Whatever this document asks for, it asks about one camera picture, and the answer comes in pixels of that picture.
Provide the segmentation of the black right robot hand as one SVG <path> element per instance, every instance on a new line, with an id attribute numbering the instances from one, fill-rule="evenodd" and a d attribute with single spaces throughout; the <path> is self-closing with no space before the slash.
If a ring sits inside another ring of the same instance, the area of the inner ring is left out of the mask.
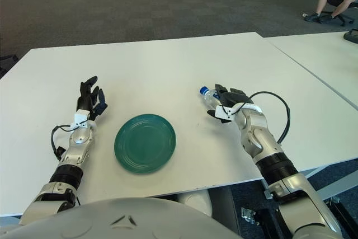
<path id="1" fill-rule="evenodd" d="M 244 103 L 245 101 L 248 104 L 253 104 L 253 101 L 248 98 L 248 96 L 241 90 L 230 88 L 228 91 L 224 86 L 220 84 L 215 84 L 215 92 L 218 96 L 218 101 L 214 104 L 213 109 L 209 109 L 207 114 L 210 116 L 219 119 L 221 123 L 229 123 L 231 120 L 220 119 L 215 116 L 215 109 L 217 105 L 223 105 L 225 107 L 233 107 L 237 103 Z"/>

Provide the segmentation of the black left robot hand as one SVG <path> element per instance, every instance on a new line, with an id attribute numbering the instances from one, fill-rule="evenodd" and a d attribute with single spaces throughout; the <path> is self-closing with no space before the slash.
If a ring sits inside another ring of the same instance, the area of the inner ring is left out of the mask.
<path id="1" fill-rule="evenodd" d="M 92 86 L 97 80 L 98 77 L 93 76 L 87 81 L 81 82 L 79 88 L 80 97 L 77 100 L 77 110 L 89 111 L 88 119 L 92 121 L 101 115 L 108 107 L 103 90 L 98 86 L 92 90 Z"/>

